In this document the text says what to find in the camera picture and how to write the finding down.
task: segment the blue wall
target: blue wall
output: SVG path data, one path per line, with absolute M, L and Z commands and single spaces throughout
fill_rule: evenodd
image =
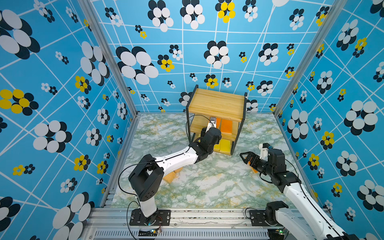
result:
M 383 13 L 349 0 L 279 114 L 319 204 L 366 239 L 384 236 Z
M 181 112 L 196 84 L 273 111 L 333 0 L 198 3 L 92 1 L 139 111 Z
M 77 238 L 131 116 L 76 0 L 0 13 L 0 239 Z

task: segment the black mounting plate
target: black mounting plate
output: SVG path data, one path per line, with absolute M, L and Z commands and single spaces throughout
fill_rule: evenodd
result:
M 253 227 L 268 227 L 269 224 L 265 221 L 265 210 L 249 210 L 251 223 Z
M 170 220 L 170 210 L 158 210 L 157 216 L 161 217 L 160 219 L 156 219 L 156 221 L 151 226 L 169 226 Z M 134 209 L 131 212 L 131 220 L 129 221 L 129 225 L 131 226 L 146 226 L 144 224 L 145 217 L 141 213 L 140 209 Z

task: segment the green marble surface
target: green marble surface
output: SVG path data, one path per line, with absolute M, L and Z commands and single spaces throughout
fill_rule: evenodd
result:
M 185 121 L 185 114 L 142 114 L 124 167 L 139 162 L 149 153 L 154 157 L 164 156 L 186 147 Z M 276 186 L 262 181 L 239 156 L 247 151 L 260 154 L 258 145 L 265 142 L 281 149 L 286 159 L 295 164 L 274 116 L 247 114 L 234 154 L 214 152 L 197 164 L 185 166 L 171 184 L 163 180 L 155 195 L 157 206 L 265 208 L 268 202 L 281 200 L 294 208 Z M 289 163 L 287 169 L 294 171 Z M 133 192 L 128 181 L 132 170 L 125 171 L 120 179 L 121 187 L 128 192 Z M 112 207 L 127 207 L 132 200 L 135 198 L 117 187 Z

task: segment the wooden shelf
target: wooden shelf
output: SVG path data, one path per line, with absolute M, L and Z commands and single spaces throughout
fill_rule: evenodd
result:
M 197 88 L 188 106 L 190 113 L 241 122 L 244 96 Z
M 188 129 L 190 133 L 195 134 L 192 141 L 196 140 L 197 136 L 200 136 L 201 130 L 208 126 L 208 119 L 210 117 L 232 121 L 232 133 L 222 132 L 222 139 L 230 141 L 230 154 L 214 149 L 215 152 L 232 155 L 245 119 L 246 96 L 247 93 L 245 93 L 244 96 L 240 96 L 199 89 L 199 86 L 196 85 L 186 107 Z M 200 114 L 206 118 L 203 116 L 194 116 L 193 119 L 191 119 L 191 122 L 189 117 L 192 115 L 190 114 Z

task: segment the marble tabletop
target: marble tabletop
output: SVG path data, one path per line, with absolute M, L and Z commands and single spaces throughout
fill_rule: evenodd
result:
M 129 155 L 124 167 L 137 163 L 146 154 L 164 156 L 188 145 L 185 114 L 141 114 Z M 287 160 L 295 161 L 273 114 L 247 114 L 235 152 L 232 156 L 214 152 L 205 160 L 185 166 L 171 184 L 162 180 L 155 195 L 158 207 L 166 208 L 265 208 L 268 202 L 284 201 L 294 205 L 273 184 L 262 181 L 259 174 L 244 164 L 239 154 L 253 151 L 260 154 L 258 145 L 269 143 L 281 149 Z M 294 171 L 287 163 L 287 169 Z M 121 187 L 133 192 L 126 170 L 120 179 Z M 127 207 L 135 200 L 118 187 L 112 207 Z

